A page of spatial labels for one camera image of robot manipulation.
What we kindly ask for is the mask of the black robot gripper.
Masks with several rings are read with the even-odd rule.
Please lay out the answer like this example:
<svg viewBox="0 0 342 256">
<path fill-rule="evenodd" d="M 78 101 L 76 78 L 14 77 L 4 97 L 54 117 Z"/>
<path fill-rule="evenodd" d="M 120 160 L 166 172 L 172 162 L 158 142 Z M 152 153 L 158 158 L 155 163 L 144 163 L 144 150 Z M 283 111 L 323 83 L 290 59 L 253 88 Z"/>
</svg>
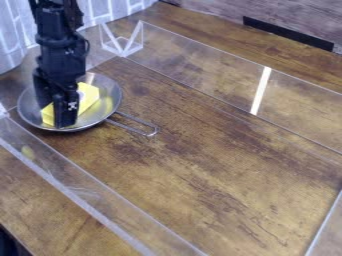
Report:
<svg viewBox="0 0 342 256">
<path fill-rule="evenodd" d="M 30 0 L 30 7 L 38 29 L 35 39 L 40 45 L 32 75 L 36 100 L 40 108 L 54 103 L 54 125 L 64 128 L 78 120 L 75 83 L 86 73 L 90 51 L 90 43 L 78 32 L 84 25 L 84 14 L 76 0 Z"/>
</svg>

